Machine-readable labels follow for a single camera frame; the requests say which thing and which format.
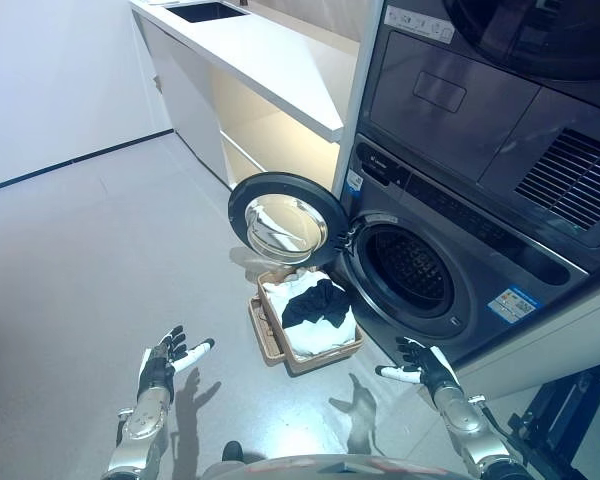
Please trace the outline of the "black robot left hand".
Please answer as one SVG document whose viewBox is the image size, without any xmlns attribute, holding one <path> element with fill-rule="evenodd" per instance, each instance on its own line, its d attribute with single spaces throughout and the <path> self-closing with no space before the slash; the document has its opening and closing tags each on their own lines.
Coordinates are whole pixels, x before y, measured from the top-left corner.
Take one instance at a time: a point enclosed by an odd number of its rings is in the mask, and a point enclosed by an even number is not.
<svg viewBox="0 0 600 480">
<path fill-rule="evenodd" d="M 170 402 L 173 402 L 175 374 L 191 367 L 214 346 L 215 340 L 207 338 L 188 347 L 183 326 L 172 328 L 156 346 L 145 350 L 139 371 L 137 397 L 140 398 L 151 388 L 163 388 L 169 393 Z"/>
</svg>

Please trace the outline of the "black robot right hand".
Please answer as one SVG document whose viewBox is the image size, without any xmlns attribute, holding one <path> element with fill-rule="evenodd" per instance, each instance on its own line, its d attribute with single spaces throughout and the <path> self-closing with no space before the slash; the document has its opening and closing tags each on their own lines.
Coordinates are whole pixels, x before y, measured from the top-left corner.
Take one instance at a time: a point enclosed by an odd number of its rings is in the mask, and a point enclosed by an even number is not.
<svg viewBox="0 0 600 480">
<path fill-rule="evenodd" d="M 437 346 L 426 347 L 408 338 L 396 338 L 397 349 L 403 354 L 402 366 L 377 366 L 378 376 L 403 383 L 424 385 L 430 396 L 443 387 L 460 389 L 458 378 L 444 353 Z"/>
</svg>

